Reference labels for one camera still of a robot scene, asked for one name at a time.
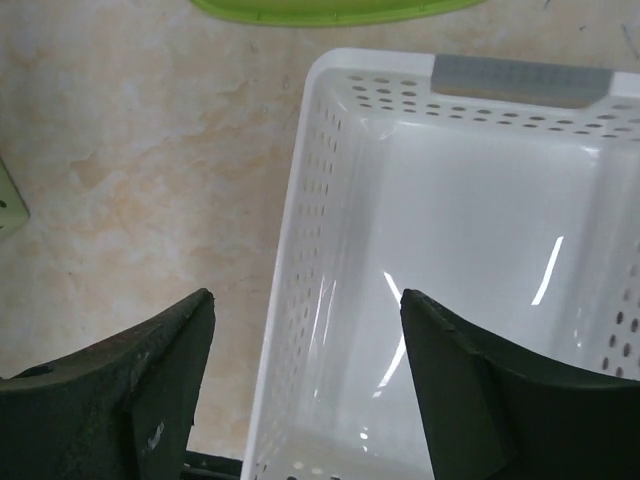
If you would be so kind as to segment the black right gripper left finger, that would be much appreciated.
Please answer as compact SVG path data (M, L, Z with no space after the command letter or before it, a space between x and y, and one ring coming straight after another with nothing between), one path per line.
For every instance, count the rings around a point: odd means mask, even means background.
M2 478L179 478L214 330L214 297L199 289L2 380Z

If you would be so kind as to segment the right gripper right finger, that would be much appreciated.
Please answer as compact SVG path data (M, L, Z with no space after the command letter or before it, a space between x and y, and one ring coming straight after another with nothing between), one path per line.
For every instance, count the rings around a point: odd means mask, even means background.
M435 478L638 478L638 382L537 354L419 290L400 314Z

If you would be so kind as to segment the white perforated basket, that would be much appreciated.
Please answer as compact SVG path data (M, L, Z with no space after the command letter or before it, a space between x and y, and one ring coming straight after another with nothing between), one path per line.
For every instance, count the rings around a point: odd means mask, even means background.
M336 49L303 94L245 479L433 475L405 290L639 382L639 78Z

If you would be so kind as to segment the lime green plastic tub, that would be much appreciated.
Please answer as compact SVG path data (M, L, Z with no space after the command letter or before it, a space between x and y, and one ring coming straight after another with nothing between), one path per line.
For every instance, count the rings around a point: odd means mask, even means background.
M220 20L278 27L364 26L466 9L479 0L193 0Z

